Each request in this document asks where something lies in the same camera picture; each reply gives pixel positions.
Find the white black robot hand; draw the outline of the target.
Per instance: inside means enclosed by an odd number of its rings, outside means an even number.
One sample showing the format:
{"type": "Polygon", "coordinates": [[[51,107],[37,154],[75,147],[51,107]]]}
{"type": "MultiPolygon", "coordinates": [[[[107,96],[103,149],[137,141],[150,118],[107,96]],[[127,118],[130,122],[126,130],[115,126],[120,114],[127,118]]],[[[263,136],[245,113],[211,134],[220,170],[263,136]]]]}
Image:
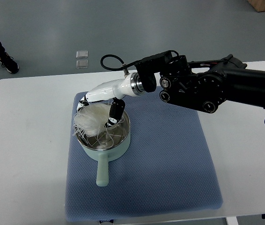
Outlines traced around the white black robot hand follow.
{"type": "Polygon", "coordinates": [[[117,124],[122,118],[125,109],[125,102],[122,99],[125,96],[138,97],[144,93],[145,90],[138,73],[129,73],[124,79],[104,82],[88,91],[79,101],[76,110],[80,111],[90,103],[112,99],[109,118],[105,124],[105,127],[109,128],[117,124]]]}

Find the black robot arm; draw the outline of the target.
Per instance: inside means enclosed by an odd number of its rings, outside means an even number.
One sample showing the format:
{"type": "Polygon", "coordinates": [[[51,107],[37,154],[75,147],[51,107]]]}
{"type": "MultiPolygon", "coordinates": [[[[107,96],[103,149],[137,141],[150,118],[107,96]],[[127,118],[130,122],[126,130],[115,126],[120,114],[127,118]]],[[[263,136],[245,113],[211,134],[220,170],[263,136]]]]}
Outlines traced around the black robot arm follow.
{"type": "Polygon", "coordinates": [[[220,60],[188,62],[169,50],[139,60],[135,67],[146,92],[154,92],[160,74],[162,101],[205,113],[214,113],[228,101],[265,109],[265,71],[247,69],[233,55],[220,60]]]}

